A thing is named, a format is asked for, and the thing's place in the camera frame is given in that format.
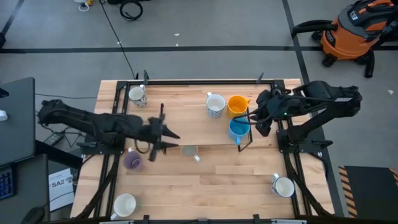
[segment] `keyboard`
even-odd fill
[[[10,165],[0,168],[0,200],[12,197],[15,192],[15,176]]]

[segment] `purple cup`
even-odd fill
[[[140,170],[142,168],[141,155],[136,151],[130,151],[123,157],[123,166],[128,170]]]

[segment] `table leg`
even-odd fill
[[[65,166],[80,169],[83,159],[70,153],[49,146],[46,143],[35,140],[36,154],[47,154],[49,159],[54,162],[61,163]]]

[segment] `wheel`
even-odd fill
[[[369,55],[368,54],[364,54],[362,56],[360,56],[359,58],[354,60],[358,65],[366,65],[369,62]]]
[[[311,35],[311,38],[312,38],[314,41],[319,41],[319,40],[321,40],[321,38],[322,38],[322,31],[315,31],[315,32],[313,32],[312,35]]]
[[[325,58],[322,60],[322,65],[325,67],[330,67],[332,66],[335,62],[337,61],[337,58],[331,54],[328,54],[325,56]]]

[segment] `orange mug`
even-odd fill
[[[250,99],[246,99],[243,96],[232,96],[228,100],[227,116],[229,119],[235,118],[240,115],[244,115],[248,109]]]

